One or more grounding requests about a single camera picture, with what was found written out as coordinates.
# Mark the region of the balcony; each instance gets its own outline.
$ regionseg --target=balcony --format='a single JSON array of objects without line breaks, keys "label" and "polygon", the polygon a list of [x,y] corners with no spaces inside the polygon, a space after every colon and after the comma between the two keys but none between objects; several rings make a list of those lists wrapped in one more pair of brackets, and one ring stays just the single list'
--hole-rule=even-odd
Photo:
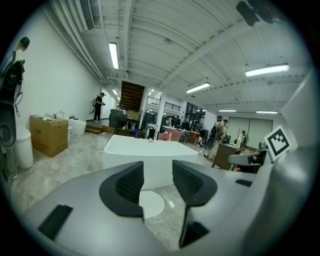
[{"label": "balcony", "polygon": [[[148,104],[153,105],[153,106],[159,106],[160,105],[160,99],[149,97],[147,98]],[[172,104],[170,102],[165,102],[164,103],[164,108],[167,110],[173,110],[176,112],[180,112],[180,106]]]}]

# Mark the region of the pink cloth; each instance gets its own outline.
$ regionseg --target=pink cloth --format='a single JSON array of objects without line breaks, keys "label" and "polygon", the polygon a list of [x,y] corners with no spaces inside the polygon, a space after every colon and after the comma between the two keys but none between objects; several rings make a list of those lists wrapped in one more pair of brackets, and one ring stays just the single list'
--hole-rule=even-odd
[{"label": "pink cloth", "polygon": [[[178,142],[180,140],[180,137],[182,134],[184,134],[184,131],[179,131],[179,130],[174,130],[174,129],[166,129],[165,132],[168,132],[168,139],[169,139],[169,134],[171,133],[171,142]],[[165,133],[159,133],[158,140],[163,141],[165,137]]]}]

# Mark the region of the black shirt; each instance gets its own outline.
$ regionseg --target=black shirt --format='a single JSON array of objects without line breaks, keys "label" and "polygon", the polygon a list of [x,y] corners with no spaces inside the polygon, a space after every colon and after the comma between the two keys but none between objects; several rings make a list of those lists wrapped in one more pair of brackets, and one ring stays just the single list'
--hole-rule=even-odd
[{"label": "black shirt", "polygon": [[96,109],[101,109],[101,104],[98,104],[97,102],[101,102],[102,103],[102,98],[100,96],[96,97],[95,99],[95,108]]}]

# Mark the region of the black cap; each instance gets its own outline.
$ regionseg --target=black cap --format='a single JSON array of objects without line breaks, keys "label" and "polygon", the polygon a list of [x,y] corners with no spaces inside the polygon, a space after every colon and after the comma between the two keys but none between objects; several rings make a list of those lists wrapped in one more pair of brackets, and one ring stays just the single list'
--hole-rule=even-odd
[{"label": "black cap", "polygon": [[30,44],[30,39],[28,37],[23,37],[19,43],[24,47],[24,48],[28,48],[29,44]]}]

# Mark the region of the armrest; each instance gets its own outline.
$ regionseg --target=armrest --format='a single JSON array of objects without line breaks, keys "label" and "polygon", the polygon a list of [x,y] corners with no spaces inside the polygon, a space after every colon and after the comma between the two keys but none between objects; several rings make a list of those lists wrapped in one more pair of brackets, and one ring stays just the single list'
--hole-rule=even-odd
[{"label": "armrest", "polygon": [[253,164],[251,164],[251,161],[249,161],[249,159],[260,154],[260,152],[251,154],[233,154],[229,155],[228,162],[232,165],[252,166]]}]

